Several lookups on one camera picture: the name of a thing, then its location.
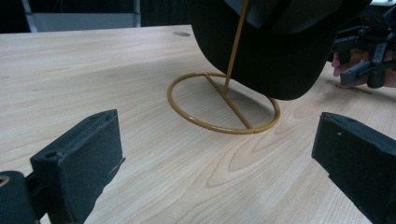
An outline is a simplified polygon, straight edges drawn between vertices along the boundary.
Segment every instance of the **brass stand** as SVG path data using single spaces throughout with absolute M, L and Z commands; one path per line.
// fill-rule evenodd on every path
M 280 108 L 279 105 L 277 104 L 277 101 L 275 99 L 269 98 L 268 99 L 271 101 L 271 103 L 274 106 L 274 110 L 275 110 L 275 115 L 274 118 L 271 122 L 269 122 L 268 124 L 255 128 L 253 127 L 247 119 L 245 119 L 245 117 L 243 116 L 243 114 L 239 111 L 239 109 L 233 104 L 233 102 L 230 100 L 230 98 L 227 97 L 227 92 L 229 89 L 229 84 L 230 84 L 230 79 L 231 79 L 231 74 L 233 71 L 233 63 L 235 60 L 235 56 L 236 56 L 236 51 L 238 49 L 238 43 L 239 43 L 239 37 L 242 33 L 242 27 L 245 21 L 245 17 L 248 11 L 248 0 L 244 0 L 244 5 L 242 6 L 242 12 L 241 12 L 241 16 L 239 18 L 239 22 L 238 22 L 238 27 L 236 30 L 236 35 L 235 35 L 235 40 L 233 42 L 233 51 L 231 54 L 231 59 L 230 59 L 230 63 L 228 66 L 228 70 L 227 70 L 227 75 L 223 75 L 223 74 L 217 74 L 217 73 L 191 73 L 191 74 L 187 74 L 184 75 L 182 77 L 177 78 L 175 81 L 173 81 L 171 83 L 171 85 L 168 88 L 168 93 L 167 93 L 167 97 L 168 97 L 168 101 L 169 104 L 176 110 L 176 112 L 182 116 L 183 118 L 189 120 L 190 122 L 199 125 L 201 127 L 207 128 L 209 130 L 213 130 L 216 132 L 220 132 L 220 133 L 260 133 L 263 131 L 266 131 L 268 129 L 270 129 L 271 127 L 273 127 L 277 121 L 279 120 L 280 117 Z M 220 96 L 223 98 L 223 100 L 230 106 L 230 108 L 233 110 L 233 112 L 235 113 L 235 115 L 241 119 L 241 121 L 245 124 L 246 129 L 233 129 L 233 128 L 224 128 L 224 127 L 219 127 L 213 124 L 209 124 L 206 122 L 203 122 L 199 119 L 196 119 L 192 116 L 190 116 L 189 114 L 187 114 L 186 112 L 184 112 L 176 103 L 175 100 L 173 99 L 172 96 L 172 90 L 173 88 L 176 86 L 176 84 L 184 79 L 190 78 L 190 77 L 206 77 L 206 79 L 212 84 L 212 86 L 217 90 L 217 92 L 220 94 Z M 224 84 L 224 90 L 222 91 L 219 86 L 213 81 L 213 79 L 211 77 L 224 77 L 225 78 L 225 84 Z

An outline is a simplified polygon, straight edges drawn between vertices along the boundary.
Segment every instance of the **robotic hand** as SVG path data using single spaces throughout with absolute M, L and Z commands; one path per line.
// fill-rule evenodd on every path
M 373 1 L 356 20 L 338 32 L 332 53 L 337 52 L 340 64 L 349 62 L 352 49 L 368 52 L 367 59 L 341 73 L 342 87 L 355 86 L 363 80 L 370 88 L 384 86 L 386 70 L 396 68 L 396 55 L 389 55 L 395 52 L 395 8 L 392 1 Z

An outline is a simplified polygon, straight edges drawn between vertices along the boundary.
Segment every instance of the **hat brim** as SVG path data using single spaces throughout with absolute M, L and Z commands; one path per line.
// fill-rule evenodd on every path
M 359 14 L 370 2 L 346 1 L 337 12 L 293 35 L 271 34 L 245 22 L 232 79 L 280 100 L 304 95 L 318 79 L 339 26 Z M 226 73 L 239 15 L 223 0 L 187 0 L 187 5 L 202 53 Z

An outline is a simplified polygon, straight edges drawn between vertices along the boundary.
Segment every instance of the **black object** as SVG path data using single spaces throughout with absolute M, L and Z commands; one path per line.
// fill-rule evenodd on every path
M 30 33 L 22 0 L 0 0 L 0 34 Z
M 141 26 L 190 24 L 186 0 L 142 0 Z
M 35 154 L 26 178 L 0 173 L 0 220 L 82 223 L 124 160 L 117 111 L 90 116 Z
M 383 62 L 386 51 L 395 50 L 396 6 L 369 6 L 359 18 L 339 31 L 332 53 L 338 52 L 340 62 L 348 63 L 350 51 L 362 49 L 369 52 L 370 59 L 341 73 L 341 85 L 354 86 L 361 79 L 367 78 L 368 87 L 380 88 L 385 82 L 385 70 L 396 68 L 395 59 Z
M 396 223 L 396 141 L 344 116 L 322 113 L 312 158 L 373 223 Z
M 29 0 L 29 5 L 34 13 L 134 13 L 132 0 Z
M 292 100 L 305 94 L 318 79 L 339 27 L 358 16 L 371 0 L 321 1 L 320 4 L 315 0 L 256 2 L 262 3 L 262 7 L 253 9 L 265 10 L 268 6 L 273 9 L 261 14 L 266 18 L 261 20 L 261 27 L 245 22 L 232 78 L 269 97 Z M 336 10 L 310 17 L 321 4 Z M 224 0 L 187 0 L 187 5 L 201 51 L 226 73 L 239 14 Z M 306 21 L 310 25 L 299 30 Z

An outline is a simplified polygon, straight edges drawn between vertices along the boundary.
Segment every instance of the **wood grain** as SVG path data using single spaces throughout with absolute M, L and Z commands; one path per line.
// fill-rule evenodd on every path
M 369 223 L 311 159 L 319 115 L 396 138 L 396 90 L 340 90 L 328 64 L 306 95 L 279 102 L 280 121 L 267 132 L 193 125 L 168 104 L 167 87 L 218 70 L 190 26 L 0 35 L 0 67 L 2 171 L 28 175 L 41 148 L 89 115 L 118 109 L 126 162 L 86 223 Z M 239 125 L 210 88 L 192 79 L 175 97 L 200 119 Z M 264 96 L 234 81 L 230 94 L 255 123 L 271 117 Z

